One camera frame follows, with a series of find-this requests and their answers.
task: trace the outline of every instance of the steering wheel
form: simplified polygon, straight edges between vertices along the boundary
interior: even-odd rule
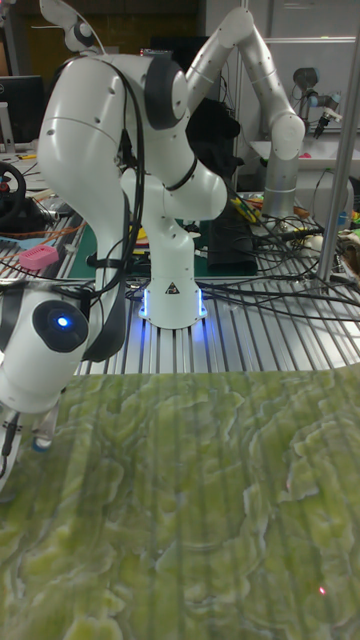
[[[10,173],[15,178],[15,191],[10,191],[10,178],[5,176],[5,173]],[[24,205],[25,194],[26,182],[22,173],[12,164],[0,162],[0,230],[19,215]]]

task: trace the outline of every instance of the warning label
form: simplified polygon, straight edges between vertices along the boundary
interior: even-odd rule
[[[176,293],[180,293],[179,289],[177,288],[176,284],[174,284],[173,282],[171,283],[170,287],[168,288],[167,291],[165,291],[165,293],[168,293],[169,295],[174,295]]]

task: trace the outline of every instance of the green textured mat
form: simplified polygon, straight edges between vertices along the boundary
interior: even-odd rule
[[[74,378],[1,494],[4,640],[359,640],[360,368]]]
[[[70,271],[70,278],[95,278],[95,269],[93,267],[88,267],[86,264],[86,258],[96,251],[96,238],[94,236],[94,232],[92,231],[89,225],[85,227],[85,231],[83,233],[80,246],[78,252],[76,254],[76,258],[74,264]],[[195,256],[195,277],[196,278],[207,278],[211,276],[252,276],[255,275],[255,270],[243,270],[239,269],[239,267],[232,268],[230,265],[224,268],[217,268],[216,271],[209,271],[207,268],[207,261],[204,258],[200,258],[199,256]],[[141,272],[137,272],[134,270],[132,275],[143,275]]]

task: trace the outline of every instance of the computer monitor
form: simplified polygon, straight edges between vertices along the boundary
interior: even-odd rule
[[[28,143],[39,137],[45,112],[41,76],[0,77],[0,102],[8,103],[15,143]]]

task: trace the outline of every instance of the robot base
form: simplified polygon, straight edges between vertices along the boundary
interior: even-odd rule
[[[148,320],[160,329],[185,329],[207,316],[203,305],[202,291],[194,283],[170,282],[169,278],[158,278],[144,291],[140,318]]]

